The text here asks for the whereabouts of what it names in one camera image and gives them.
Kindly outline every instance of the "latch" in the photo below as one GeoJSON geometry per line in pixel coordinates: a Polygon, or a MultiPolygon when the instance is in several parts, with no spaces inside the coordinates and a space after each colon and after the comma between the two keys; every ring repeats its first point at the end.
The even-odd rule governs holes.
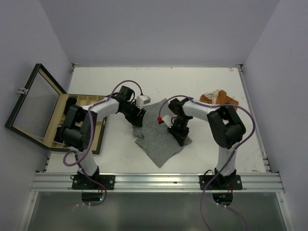
{"type": "Polygon", "coordinates": [[[29,89],[26,88],[18,88],[17,93],[27,95],[29,89]]]}

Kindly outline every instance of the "cloth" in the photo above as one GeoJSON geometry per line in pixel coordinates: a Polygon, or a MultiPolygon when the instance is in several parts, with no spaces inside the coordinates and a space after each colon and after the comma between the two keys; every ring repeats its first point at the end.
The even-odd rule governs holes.
{"type": "MultiPolygon", "coordinates": [[[[133,128],[136,143],[147,153],[148,157],[161,168],[164,163],[175,154],[179,153],[184,146],[190,144],[192,140],[187,137],[184,146],[179,146],[176,139],[168,132],[165,124],[157,122],[158,111],[166,99],[145,106],[146,113],[143,117],[142,128],[133,128]]],[[[170,115],[172,112],[164,105],[161,116],[170,115]]]]}
{"type": "Polygon", "coordinates": [[[224,90],[216,90],[214,92],[205,93],[200,97],[200,101],[204,103],[210,103],[210,104],[231,103],[231,104],[239,105],[239,102],[227,96],[227,93],[224,90]]]}

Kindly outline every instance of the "white wall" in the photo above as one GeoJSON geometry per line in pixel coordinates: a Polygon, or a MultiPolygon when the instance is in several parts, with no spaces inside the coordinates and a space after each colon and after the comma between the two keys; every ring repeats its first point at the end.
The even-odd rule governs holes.
{"type": "Polygon", "coordinates": [[[46,161],[44,150],[4,127],[35,63],[43,63],[68,89],[70,62],[38,0],[0,3],[0,230],[18,229],[36,170],[46,161]]]}
{"type": "Polygon", "coordinates": [[[281,0],[244,64],[244,77],[299,231],[308,225],[307,66],[308,1],[281,0]]]}
{"type": "Polygon", "coordinates": [[[40,0],[83,65],[242,64],[279,0],[40,0]]]}

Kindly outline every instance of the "white tabletop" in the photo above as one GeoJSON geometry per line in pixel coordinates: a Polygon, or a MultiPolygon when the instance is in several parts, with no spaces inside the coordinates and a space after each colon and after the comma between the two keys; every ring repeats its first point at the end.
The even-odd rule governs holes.
{"type": "MultiPolygon", "coordinates": [[[[126,79],[137,81],[151,103],[174,95],[187,95],[199,100],[205,92],[225,90],[227,95],[248,109],[240,75],[236,68],[133,68],[133,67],[76,67],[69,88],[71,94],[108,95],[126,79]]],[[[126,86],[139,94],[133,83],[126,86]]],[[[246,137],[251,129],[250,118],[241,110],[238,114],[246,126],[246,137]]],[[[158,168],[136,143],[132,125],[122,114],[107,119],[101,153],[94,159],[104,173],[203,173],[214,169],[218,160],[218,146],[209,124],[197,118],[190,120],[189,136],[192,143],[158,168]]],[[[63,165],[64,153],[52,152],[47,172],[76,172],[77,167],[63,165]]],[[[67,161],[74,162],[73,156],[67,161]]],[[[266,172],[256,135],[243,144],[237,153],[238,173],[266,172]]]]}

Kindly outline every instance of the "lid frame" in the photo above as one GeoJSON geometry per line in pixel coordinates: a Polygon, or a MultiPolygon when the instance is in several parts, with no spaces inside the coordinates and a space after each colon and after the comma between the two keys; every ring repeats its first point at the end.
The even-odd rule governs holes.
{"type": "MultiPolygon", "coordinates": [[[[59,95],[61,94],[67,94],[66,91],[60,86],[60,84],[55,80],[55,78],[49,73],[49,71],[43,66],[43,64],[35,64],[32,72],[31,72],[31,75],[27,81],[27,83],[25,84],[24,86],[24,89],[26,90],[26,92],[28,92],[30,89],[31,89],[31,86],[36,78],[36,76],[38,75],[38,73],[41,74],[41,76],[52,86],[52,88],[54,88],[54,90],[56,92],[59,93],[59,95]]],[[[33,139],[32,137],[30,137],[29,135],[23,133],[22,131],[18,130],[17,128],[15,128],[13,126],[14,124],[14,121],[16,120],[17,118],[17,115],[25,101],[27,97],[27,93],[21,93],[18,100],[17,100],[17,103],[15,104],[8,120],[6,121],[5,123],[5,127],[8,128],[9,130],[11,131],[14,131],[16,132],[17,134],[25,137],[26,139],[34,142],[35,144],[45,148],[45,149],[51,149],[50,147],[44,145],[43,143],[37,141],[36,139],[33,139]]]]}

